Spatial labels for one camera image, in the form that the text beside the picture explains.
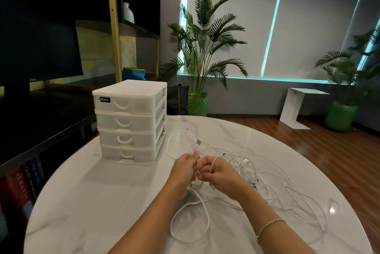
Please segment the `grey roller blind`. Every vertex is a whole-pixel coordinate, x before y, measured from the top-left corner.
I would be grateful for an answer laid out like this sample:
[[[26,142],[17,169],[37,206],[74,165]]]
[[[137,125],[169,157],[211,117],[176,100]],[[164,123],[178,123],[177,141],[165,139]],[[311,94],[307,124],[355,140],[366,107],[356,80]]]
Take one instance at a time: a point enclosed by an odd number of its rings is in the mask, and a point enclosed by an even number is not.
[[[360,0],[277,0],[261,78],[326,83],[315,62],[344,42]]]
[[[237,44],[234,48],[221,47],[212,55],[211,63],[237,58],[244,63],[249,78],[260,78],[276,5],[277,0],[230,0],[221,5],[211,22],[233,13],[236,18],[231,24],[240,25],[245,30],[232,31],[231,34],[246,44]],[[194,0],[188,0],[187,7],[195,14]]]

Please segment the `row of books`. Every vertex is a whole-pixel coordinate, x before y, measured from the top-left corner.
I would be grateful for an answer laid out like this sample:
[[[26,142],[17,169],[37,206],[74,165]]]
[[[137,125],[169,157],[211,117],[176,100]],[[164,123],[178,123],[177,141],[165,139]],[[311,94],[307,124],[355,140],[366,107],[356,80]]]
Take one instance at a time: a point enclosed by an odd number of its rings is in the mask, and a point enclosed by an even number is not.
[[[46,183],[39,156],[0,178],[0,231],[22,232]]]

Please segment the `black computer monitor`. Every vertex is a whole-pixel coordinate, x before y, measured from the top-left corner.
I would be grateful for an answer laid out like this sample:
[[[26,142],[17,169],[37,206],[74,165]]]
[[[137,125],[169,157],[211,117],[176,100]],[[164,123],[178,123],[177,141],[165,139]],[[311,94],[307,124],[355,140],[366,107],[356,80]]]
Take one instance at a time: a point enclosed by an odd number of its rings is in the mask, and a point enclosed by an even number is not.
[[[28,101],[30,83],[83,75],[75,20],[46,0],[0,0],[0,87]]]

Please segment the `green plant pot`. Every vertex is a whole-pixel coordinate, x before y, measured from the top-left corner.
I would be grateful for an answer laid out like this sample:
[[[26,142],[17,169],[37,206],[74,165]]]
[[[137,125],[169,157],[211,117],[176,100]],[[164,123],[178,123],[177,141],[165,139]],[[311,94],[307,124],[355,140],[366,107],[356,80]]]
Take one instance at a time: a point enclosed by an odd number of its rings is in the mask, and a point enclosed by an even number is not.
[[[347,106],[333,101],[325,116],[325,126],[333,131],[348,131],[357,113],[357,106]]]
[[[208,94],[192,92],[188,96],[187,112],[191,116],[206,117],[208,112]]]

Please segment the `person's right hand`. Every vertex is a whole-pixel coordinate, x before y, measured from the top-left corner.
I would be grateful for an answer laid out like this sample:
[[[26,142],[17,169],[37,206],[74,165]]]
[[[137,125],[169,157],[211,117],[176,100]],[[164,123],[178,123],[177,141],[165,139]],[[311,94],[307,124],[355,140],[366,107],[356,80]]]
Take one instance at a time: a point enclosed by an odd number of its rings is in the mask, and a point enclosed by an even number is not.
[[[240,202],[258,195],[232,165],[223,158],[220,158],[220,170],[198,171],[199,180],[209,182],[214,188],[226,194],[232,200]]]

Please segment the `tall green palm plant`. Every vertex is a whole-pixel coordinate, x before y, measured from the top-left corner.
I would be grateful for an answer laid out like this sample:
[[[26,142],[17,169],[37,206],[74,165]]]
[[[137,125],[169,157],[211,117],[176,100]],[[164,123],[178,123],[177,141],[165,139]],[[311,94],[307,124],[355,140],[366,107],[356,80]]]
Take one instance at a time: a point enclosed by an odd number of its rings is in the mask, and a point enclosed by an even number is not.
[[[217,9],[230,0],[195,0],[197,22],[185,6],[182,7],[182,16],[185,26],[170,23],[171,35],[178,40],[177,53],[183,57],[177,58],[159,67],[159,78],[162,81],[172,79],[184,67],[190,80],[190,93],[202,93],[207,79],[213,77],[227,89],[227,67],[234,65],[239,68],[244,77],[248,72],[242,60],[229,58],[212,62],[212,56],[223,47],[234,48],[238,44],[247,44],[234,38],[234,31],[245,31],[243,26],[233,23],[236,15],[229,12],[213,20]]]

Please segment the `black and gold shelf unit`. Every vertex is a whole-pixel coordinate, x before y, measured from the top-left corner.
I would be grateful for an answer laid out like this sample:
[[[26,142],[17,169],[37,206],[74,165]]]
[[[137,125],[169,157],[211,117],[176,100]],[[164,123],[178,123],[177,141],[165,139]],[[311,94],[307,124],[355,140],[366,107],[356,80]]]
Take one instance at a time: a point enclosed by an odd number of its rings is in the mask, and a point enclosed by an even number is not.
[[[75,18],[83,75],[32,82],[41,88],[94,89],[122,81],[123,67],[135,68],[138,39],[148,39],[150,77],[158,76],[160,0],[50,0],[60,2]],[[129,3],[135,23],[123,18]]]

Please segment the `white plastic drawer unit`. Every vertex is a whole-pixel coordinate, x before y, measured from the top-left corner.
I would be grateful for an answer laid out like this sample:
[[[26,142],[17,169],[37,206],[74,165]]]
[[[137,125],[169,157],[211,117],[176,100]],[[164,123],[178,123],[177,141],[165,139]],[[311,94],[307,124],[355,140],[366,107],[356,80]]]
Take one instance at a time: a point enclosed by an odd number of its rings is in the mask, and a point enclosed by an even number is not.
[[[125,80],[92,91],[102,159],[153,165],[166,135],[166,82]]]

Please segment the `person's right forearm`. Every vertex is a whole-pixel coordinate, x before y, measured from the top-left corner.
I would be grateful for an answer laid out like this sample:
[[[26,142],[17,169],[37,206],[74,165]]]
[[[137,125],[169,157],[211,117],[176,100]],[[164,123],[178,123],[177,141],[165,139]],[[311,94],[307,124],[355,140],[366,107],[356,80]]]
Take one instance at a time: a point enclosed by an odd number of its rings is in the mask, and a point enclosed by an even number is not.
[[[259,194],[239,204],[264,254],[316,254]]]

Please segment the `white side table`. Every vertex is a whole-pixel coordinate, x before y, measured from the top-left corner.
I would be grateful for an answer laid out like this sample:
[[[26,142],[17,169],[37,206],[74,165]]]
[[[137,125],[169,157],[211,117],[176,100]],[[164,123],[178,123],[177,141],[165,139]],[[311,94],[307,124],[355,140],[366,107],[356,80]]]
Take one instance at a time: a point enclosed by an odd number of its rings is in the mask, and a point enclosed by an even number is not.
[[[280,115],[280,122],[296,130],[310,129],[309,127],[297,122],[297,117],[305,94],[329,95],[330,93],[316,89],[289,88],[285,99],[285,103],[283,105],[282,113]]]

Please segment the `person's left forearm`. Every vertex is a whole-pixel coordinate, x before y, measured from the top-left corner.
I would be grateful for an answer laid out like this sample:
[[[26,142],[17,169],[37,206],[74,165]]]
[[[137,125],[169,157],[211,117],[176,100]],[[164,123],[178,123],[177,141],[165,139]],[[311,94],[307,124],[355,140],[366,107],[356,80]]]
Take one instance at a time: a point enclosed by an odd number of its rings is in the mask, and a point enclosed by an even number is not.
[[[159,254],[188,181],[169,178],[147,209],[107,254]]]

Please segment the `short green palm plant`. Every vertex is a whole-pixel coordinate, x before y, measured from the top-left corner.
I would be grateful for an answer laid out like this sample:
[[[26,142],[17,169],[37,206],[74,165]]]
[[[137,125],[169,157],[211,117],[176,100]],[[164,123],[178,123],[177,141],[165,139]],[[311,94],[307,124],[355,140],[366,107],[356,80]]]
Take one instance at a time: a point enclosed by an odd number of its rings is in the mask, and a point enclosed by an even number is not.
[[[364,34],[353,36],[353,45],[345,51],[329,51],[314,68],[324,69],[328,79],[338,86],[338,103],[357,106],[369,97],[372,82],[380,77],[380,23]]]

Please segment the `blue and yellow pouch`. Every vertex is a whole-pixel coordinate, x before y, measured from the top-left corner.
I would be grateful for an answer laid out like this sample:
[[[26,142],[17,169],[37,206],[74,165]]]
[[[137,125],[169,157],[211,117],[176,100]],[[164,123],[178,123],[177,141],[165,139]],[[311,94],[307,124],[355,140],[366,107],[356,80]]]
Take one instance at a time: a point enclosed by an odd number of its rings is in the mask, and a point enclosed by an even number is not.
[[[122,81],[125,80],[146,80],[145,69],[123,67]]]

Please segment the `black desk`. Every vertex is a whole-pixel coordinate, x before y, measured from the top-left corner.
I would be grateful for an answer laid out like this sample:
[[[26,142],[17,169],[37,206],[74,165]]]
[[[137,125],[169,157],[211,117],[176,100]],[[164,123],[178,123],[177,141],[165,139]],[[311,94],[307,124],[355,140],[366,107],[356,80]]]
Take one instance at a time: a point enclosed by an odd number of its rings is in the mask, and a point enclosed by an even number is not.
[[[40,89],[0,97],[0,177],[95,120],[91,92]]]

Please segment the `white ceramic vase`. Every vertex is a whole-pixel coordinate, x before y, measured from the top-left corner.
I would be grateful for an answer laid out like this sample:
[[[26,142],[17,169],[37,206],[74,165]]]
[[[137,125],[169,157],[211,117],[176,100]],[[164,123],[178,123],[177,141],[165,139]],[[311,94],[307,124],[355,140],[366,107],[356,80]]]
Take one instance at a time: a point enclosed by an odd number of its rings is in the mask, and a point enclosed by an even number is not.
[[[131,11],[129,6],[130,6],[129,3],[123,2],[123,18],[124,20],[134,24],[135,23],[134,14]]]

